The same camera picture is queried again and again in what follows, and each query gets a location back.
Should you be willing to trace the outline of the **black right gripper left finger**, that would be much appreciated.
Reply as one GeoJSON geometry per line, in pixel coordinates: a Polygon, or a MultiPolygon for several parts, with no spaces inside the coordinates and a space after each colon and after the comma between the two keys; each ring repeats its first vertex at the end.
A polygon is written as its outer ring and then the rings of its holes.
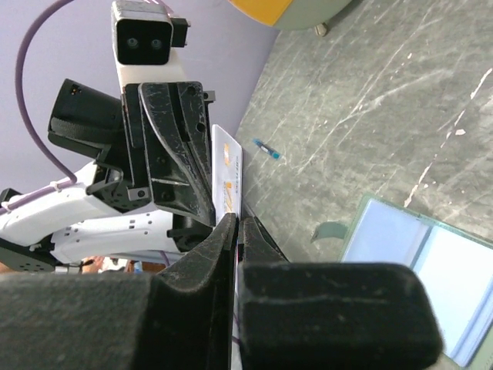
{"type": "Polygon", "coordinates": [[[228,369],[236,217],[159,274],[4,274],[3,369],[228,369]]]}

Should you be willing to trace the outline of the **green card holder wallet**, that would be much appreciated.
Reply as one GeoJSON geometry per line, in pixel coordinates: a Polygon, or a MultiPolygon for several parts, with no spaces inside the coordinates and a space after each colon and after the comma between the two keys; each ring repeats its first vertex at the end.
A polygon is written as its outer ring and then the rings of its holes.
{"type": "Polygon", "coordinates": [[[312,241],[342,240],[341,262],[395,263],[421,280],[460,369],[492,367],[492,242],[374,195],[349,225],[327,221],[312,241]]]}

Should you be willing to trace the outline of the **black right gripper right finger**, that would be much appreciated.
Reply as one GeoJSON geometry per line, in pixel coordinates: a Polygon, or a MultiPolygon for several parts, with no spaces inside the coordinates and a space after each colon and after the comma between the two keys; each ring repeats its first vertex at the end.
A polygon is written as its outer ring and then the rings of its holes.
{"type": "Polygon", "coordinates": [[[441,334],[423,284],[393,263],[294,263],[255,217],[240,225],[245,369],[426,369],[441,334]]]}

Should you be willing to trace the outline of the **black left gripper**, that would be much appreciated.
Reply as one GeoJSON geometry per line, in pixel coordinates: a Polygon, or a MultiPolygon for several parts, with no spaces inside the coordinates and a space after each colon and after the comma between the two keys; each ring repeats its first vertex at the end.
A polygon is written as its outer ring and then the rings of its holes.
{"type": "Polygon", "coordinates": [[[212,201],[209,105],[212,92],[199,82],[129,84],[122,94],[122,132],[97,163],[116,170],[124,194],[143,192],[116,208],[149,203],[171,213],[166,227],[181,252],[204,241],[216,224],[212,201]]]}

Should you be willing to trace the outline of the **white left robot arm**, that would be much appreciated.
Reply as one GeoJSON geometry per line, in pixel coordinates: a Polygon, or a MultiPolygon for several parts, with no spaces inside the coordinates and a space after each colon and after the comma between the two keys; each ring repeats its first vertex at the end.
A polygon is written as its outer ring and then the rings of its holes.
{"type": "Polygon", "coordinates": [[[166,263],[216,224],[209,106],[199,82],[127,85],[114,98],[71,79],[49,139],[89,158],[73,179],[1,194],[1,262],[53,272],[90,256],[166,263]]]}

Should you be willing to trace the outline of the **white VIP credit card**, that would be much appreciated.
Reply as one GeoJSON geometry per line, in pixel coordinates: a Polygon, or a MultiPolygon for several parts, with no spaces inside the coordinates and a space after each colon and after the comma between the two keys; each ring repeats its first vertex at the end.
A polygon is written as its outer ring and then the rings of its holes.
{"type": "Polygon", "coordinates": [[[212,199],[216,222],[227,213],[241,217],[243,149],[221,126],[213,125],[212,135],[212,199]]]}

